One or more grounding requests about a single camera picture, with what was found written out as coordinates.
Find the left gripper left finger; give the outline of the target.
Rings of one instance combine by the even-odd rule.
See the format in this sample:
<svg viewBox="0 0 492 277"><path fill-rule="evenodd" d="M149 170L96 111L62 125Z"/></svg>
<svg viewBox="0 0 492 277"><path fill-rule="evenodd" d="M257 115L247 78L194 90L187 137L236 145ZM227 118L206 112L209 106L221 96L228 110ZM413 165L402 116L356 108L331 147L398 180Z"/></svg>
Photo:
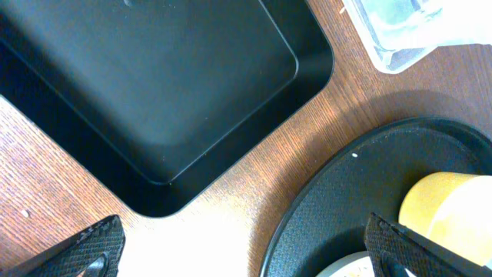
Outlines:
<svg viewBox="0 0 492 277"><path fill-rule="evenodd" d="M110 215L1 275L116 277L124 247L120 217Z"/></svg>

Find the yellow bowl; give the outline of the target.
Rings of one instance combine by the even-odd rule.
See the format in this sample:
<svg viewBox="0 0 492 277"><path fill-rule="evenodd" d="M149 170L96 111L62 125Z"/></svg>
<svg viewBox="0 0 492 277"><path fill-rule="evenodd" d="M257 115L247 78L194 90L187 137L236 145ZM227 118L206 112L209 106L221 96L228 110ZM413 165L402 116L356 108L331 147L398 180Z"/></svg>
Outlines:
<svg viewBox="0 0 492 277"><path fill-rule="evenodd" d="M455 172L430 174L406 194L398 222L477 265L488 265L491 177Z"/></svg>

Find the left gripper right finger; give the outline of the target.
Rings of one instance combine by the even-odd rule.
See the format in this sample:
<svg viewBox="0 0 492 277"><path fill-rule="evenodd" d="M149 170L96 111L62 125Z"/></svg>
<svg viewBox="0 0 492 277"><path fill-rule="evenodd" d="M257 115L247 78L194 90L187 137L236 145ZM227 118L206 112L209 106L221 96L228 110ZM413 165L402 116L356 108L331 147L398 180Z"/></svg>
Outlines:
<svg viewBox="0 0 492 277"><path fill-rule="evenodd" d="M371 213L364 244L374 274L384 276L491 277L486 266L460 257L444 247L396 222Z"/></svg>

